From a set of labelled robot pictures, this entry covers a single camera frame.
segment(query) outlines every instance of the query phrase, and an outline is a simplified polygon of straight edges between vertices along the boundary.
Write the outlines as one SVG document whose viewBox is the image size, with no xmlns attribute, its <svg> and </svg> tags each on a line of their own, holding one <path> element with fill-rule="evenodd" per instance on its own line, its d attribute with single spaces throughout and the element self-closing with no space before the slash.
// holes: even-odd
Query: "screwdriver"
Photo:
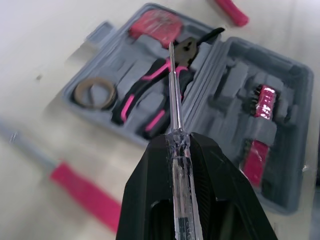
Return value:
<svg viewBox="0 0 320 240">
<path fill-rule="evenodd" d="M 8 140 L 10 144 L 32 155 L 33 160 L 49 172 L 49 178 L 54 183 L 61 186 L 69 196 L 111 231 L 117 232 L 121 204 L 99 189 L 95 184 L 75 172 L 66 162 L 56 163 L 50 159 L 39 147 L 32 144 L 28 138 L 18 131 L 11 129 L 2 119 L 0 119 L 0 135 L 5 140 Z"/>
<path fill-rule="evenodd" d="M 171 133 L 166 135 L 172 164 L 172 194 L 176 240 L 203 240 L 196 199 L 190 137 L 184 131 L 179 80 L 175 66 L 174 44 L 169 44 L 169 99 Z"/>
</svg>

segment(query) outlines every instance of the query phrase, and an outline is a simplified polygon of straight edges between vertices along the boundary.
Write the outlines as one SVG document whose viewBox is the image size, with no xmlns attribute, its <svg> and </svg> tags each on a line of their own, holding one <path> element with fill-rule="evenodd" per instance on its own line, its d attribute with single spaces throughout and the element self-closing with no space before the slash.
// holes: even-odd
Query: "foam tray compartment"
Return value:
<svg viewBox="0 0 320 240">
<path fill-rule="evenodd" d="M 257 139 L 270 146 L 258 198 L 272 211 L 293 213 L 301 192 L 312 71 L 235 37 L 226 41 L 218 62 L 212 64 L 219 66 L 204 79 L 201 97 L 194 103 L 185 127 L 214 139 L 236 166 L 245 159 L 248 140 Z M 276 91 L 272 121 L 250 114 L 248 106 L 259 85 Z M 235 95 L 232 101 L 225 101 L 225 93 Z"/>
<path fill-rule="evenodd" d="M 105 78 L 116 86 L 119 104 L 157 58 L 169 55 L 167 49 L 149 36 L 142 35 L 137 40 L 129 37 L 130 26 L 152 9 L 179 16 L 184 27 L 178 42 L 188 37 L 200 38 L 211 30 L 165 7 L 146 4 L 118 31 L 105 22 L 88 37 L 99 51 L 62 90 L 62 99 L 72 111 L 142 146 L 149 141 L 139 131 L 163 104 L 168 93 L 166 81 L 157 82 L 144 93 L 124 125 L 111 121 L 112 108 L 101 111 L 77 105 L 73 92 L 84 79 Z M 299 62 L 235 37 L 226 42 L 218 37 L 203 43 L 190 68 L 194 79 L 182 103 L 186 131 L 214 139 L 237 167 L 245 158 L 248 141 L 259 139 L 270 146 L 262 186 L 256 194 L 269 210 L 281 214 L 295 212 L 302 184 L 312 71 Z M 259 85 L 268 85 L 276 91 L 272 122 L 251 115 L 250 104 Z M 106 94 L 98 88 L 92 88 L 91 92 Z M 103 99 L 96 96 L 94 100 Z"/>
<path fill-rule="evenodd" d="M 141 129 L 147 124 L 146 120 L 149 120 L 154 116 L 156 111 L 164 103 L 164 99 L 168 96 L 168 82 L 166 82 L 165 79 L 157 82 L 143 94 L 139 102 L 131 111 L 124 125 L 117 125 L 111 121 L 112 108 L 100 111 L 85 109 L 79 106 L 73 99 L 73 91 L 81 81 L 87 78 L 101 77 L 112 81 L 116 86 L 118 96 L 116 104 L 119 104 L 131 86 L 148 71 L 157 58 L 167 58 L 169 56 L 169 51 L 163 48 L 160 42 L 152 37 L 141 35 L 135 40 L 128 34 L 130 26 L 139 19 L 143 13 L 152 9 L 166 10 L 179 16 L 183 22 L 183 28 L 180 36 L 177 38 L 178 42 L 181 42 L 188 37 L 199 39 L 212 30 L 211 27 L 165 7 L 156 4 L 146 4 L 120 30 L 113 33 L 113 36 L 107 37 L 108 43 L 102 39 L 102 34 L 95 33 L 90 35 L 90 42 L 99 42 L 99 46 L 102 47 L 99 53 L 63 90 L 63 99 L 74 112 L 87 118 L 91 122 L 113 129 L 122 136 L 130 138 L 132 141 L 143 146 L 146 146 L 149 141 L 144 139 L 140 134 Z M 102 29 L 106 32 L 106 26 L 109 25 L 103 23 L 101 26 L 97 28 L 97 31 Z M 204 62 L 208 56 L 212 55 L 212 52 L 214 52 L 214 49 L 217 47 L 216 42 L 218 42 L 219 39 L 220 37 L 218 37 L 215 42 L 204 42 L 199 46 L 198 54 L 190 66 L 190 69 L 194 72 L 194 79 L 187 86 L 182 105 L 189 105 L 189 99 L 197 96 L 198 82 L 202 80 L 199 77 L 200 70 L 204 66 Z M 97 96 L 96 99 L 101 102 L 101 99 L 103 100 L 104 97 L 105 96 Z M 185 118 L 187 117 L 187 114 L 188 109 L 184 111 Z"/>
</svg>

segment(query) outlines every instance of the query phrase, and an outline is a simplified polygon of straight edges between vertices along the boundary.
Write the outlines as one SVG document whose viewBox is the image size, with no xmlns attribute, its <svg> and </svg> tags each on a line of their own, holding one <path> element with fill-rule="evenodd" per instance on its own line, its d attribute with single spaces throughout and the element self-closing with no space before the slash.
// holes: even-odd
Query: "tool kit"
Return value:
<svg viewBox="0 0 320 240">
<path fill-rule="evenodd" d="M 163 6 L 144 5 L 122 28 L 102 23 L 99 50 L 62 90 L 78 115 L 146 146 L 168 133 L 168 46 L 174 42 L 184 129 L 212 138 L 265 208 L 299 204 L 313 73 L 244 39 Z"/>
</svg>

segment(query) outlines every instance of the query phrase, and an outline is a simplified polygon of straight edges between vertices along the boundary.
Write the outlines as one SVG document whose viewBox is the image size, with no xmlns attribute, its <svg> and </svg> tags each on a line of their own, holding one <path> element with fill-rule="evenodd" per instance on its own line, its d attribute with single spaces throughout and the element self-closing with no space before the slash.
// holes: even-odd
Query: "pink tape measure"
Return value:
<svg viewBox="0 0 320 240">
<path fill-rule="evenodd" d="M 129 29 L 134 39 L 141 35 L 148 35 L 158 40 L 164 48 L 169 47 L 179 36 L 183 23 L 177 15 L 164 10 L 150 10 L 145 12 Z"/>
</svg>

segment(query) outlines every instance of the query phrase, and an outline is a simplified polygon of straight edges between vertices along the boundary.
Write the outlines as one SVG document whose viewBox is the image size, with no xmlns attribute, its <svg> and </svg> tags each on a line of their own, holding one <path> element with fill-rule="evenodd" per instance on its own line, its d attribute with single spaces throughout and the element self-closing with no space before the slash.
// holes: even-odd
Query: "pink pliers handle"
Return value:
<svg viewBox="0 0 320 240">
<path fill-rule="evenodd" d="M 240 11 L 232 0 L 215 0 L 216 3 L 228 14 L 235 25 L 243 27 L 249 22 L 249 18 Z"/>
</svg>

